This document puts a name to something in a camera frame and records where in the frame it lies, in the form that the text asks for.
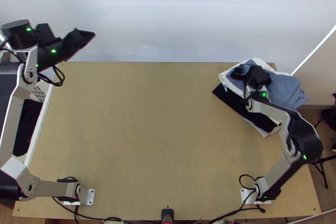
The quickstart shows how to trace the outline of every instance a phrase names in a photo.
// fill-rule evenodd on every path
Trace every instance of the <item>white plastic panel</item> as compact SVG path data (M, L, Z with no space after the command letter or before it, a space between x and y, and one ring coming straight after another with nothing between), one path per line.
M336 24L336 0L4 0L0 23L97 36L73 61L243 61L292 72Z

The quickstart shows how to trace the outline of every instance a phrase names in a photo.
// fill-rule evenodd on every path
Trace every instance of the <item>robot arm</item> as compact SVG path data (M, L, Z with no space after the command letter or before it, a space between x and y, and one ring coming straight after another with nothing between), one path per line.
M0 171L12 178L13 184L0 186L0 198L21 201L36 197L57 197L73 205L92 205L95 191L85 189L74 178L44 181L32 175L28 168L13 156L13 148L24 100L31 94L38 73L54 64L70 58L93 37L92 32L75 29L65 39L56 39L47 24L45 29L30 27L28 20L5 24L3 33L17 54L26 55L25 62L0 63Z
M269 82L268 74L261 67L252 66L247 74L245 102L251 113L262 113L281 123L279 134L283 154L264 177L255 181L254 197L247 204L275 200L281 192L281 186L304 164L320 157L323 145L315 128L294 110L273 104L268 99L264 84Z

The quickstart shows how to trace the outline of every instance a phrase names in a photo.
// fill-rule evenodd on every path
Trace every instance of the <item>wooden table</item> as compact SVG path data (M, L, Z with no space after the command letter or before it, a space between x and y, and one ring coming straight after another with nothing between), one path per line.
M282 148L278 134L262 138L211 93L233 65L65 63L30 172L94 188L94 204L80 207L89 216L158 220L169 206L176 219L195 220L237 209L239 175L266 175ZM308 166L263 207L234 218L319 214ZM73 218L51 198L17 202L14 215Z

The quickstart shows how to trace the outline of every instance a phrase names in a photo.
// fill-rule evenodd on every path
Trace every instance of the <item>pile of clothes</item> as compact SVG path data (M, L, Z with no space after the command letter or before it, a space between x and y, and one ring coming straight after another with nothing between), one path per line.
M253 65L261 66L270 75L271 82L266 85L266 88L271 103L296 110L308 100L308 97L301 89L300 81L297 78L287 73L275 71L260 58L243 61L219 74L221 83L213 90L213 94L239 113L263 137L266 137L269 134L277 132L281 127L281 123L264 114L248 112L245 104L242 102L245 98L245 83L242 80L231 77L231 73L235 68L239 67L242 75L244 75Z

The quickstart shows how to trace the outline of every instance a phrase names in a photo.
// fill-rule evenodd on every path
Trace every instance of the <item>ventilation grille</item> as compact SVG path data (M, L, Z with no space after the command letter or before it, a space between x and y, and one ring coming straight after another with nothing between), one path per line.
M32 100L44 102L45 100L45 93L39 88L38 86L34 87L33 92L29 96Z

